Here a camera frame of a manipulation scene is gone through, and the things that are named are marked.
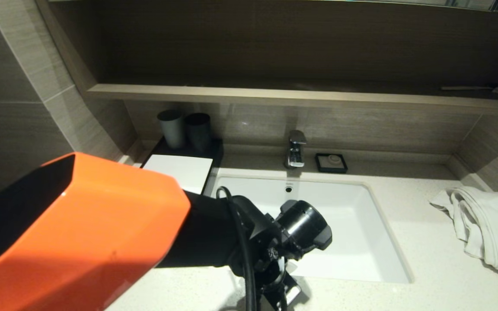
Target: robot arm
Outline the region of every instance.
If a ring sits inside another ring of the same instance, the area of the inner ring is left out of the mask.
[[[332,240],[309,204],[281,209],[274,220],[244,197],[186,193],[166,175],[65,155],[0,192],[0,311],[105,309],[156,265],[228,265],[246,279],[249,265],[257,297],[281,309],[298,289],[285,260]]]

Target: wooden shelf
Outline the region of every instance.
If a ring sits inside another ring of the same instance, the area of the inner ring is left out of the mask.
[[[301,83],[307,88],[310,84]],[[398,110],[431,110],[459,114],[498,114],[498,95],[489,91],[438,91],[425,87],[396,87],[406,94],[393,92],[367,92],[378,87],[366,83],[364,87],[340,87],[358,91],[332,91],[331,87],[316,87],[314,90],[269,88],[241,88],[215,86],[174,86],[98,83],[86,96],[140,101],[207,102],[216,104],[306,106],[322,108],[379,108]]]

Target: shelf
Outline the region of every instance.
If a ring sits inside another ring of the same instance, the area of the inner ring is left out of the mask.
[[[139,101],[206,102],[216,104],[306,106],[321,108],[379,108],[430,110],[457,114],[498,114],[498,95],[490,91],[440,91],[435,87],[394,86],[384,83],[339,83],[265,79],[219,79],[178,85],[98,83],[86,96]]]

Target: gray cup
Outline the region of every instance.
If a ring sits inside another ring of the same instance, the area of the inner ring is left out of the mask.
[[[185,146],[184,122],[182,112],[178,110],[165,110],[156,117],[163,131],[168,147],[178,149]]]

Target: sink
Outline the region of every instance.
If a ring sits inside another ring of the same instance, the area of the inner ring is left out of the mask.
[[[409,283],[401,256],[371,191],[363,184],[218,177],[232,195],[249,198],[264,214],[278,216],[287,200],[314,206],[332,228],[332,244],[290,260],[293,276]]]

